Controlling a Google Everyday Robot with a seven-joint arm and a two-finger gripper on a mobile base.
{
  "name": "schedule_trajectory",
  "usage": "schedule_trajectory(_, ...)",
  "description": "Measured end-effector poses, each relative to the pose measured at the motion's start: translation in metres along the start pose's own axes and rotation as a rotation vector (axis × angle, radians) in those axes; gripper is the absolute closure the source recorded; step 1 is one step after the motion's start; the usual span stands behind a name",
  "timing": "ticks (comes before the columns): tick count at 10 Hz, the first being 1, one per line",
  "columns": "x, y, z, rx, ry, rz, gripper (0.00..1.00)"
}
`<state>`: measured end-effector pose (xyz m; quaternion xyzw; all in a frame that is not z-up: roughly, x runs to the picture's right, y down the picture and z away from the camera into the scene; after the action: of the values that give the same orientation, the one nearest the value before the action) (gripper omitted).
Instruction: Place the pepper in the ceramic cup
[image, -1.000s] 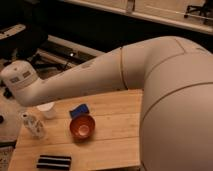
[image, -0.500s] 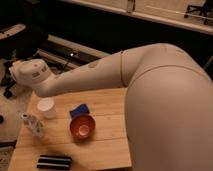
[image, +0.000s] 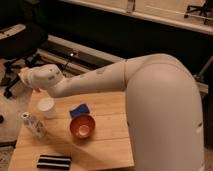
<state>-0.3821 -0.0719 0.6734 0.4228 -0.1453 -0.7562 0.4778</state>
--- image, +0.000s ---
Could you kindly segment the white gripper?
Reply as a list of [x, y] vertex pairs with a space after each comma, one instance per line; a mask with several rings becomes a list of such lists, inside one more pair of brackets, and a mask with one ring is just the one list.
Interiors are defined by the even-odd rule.
[[28, 87], [48, 89], [60, 82], [64, 76], [57, 65], [46, 64], [40, 67], [22, 68], [19, 77]]

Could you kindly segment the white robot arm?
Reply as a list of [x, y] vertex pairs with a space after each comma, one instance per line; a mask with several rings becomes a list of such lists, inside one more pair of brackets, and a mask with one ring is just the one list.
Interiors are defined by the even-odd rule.
[[54, 98], [123, 91], [135, 171], [205, 170], [200, 92], [177, 58], [151, 54], [72, 78], [46, 64], [22, 69], [19, 76]]

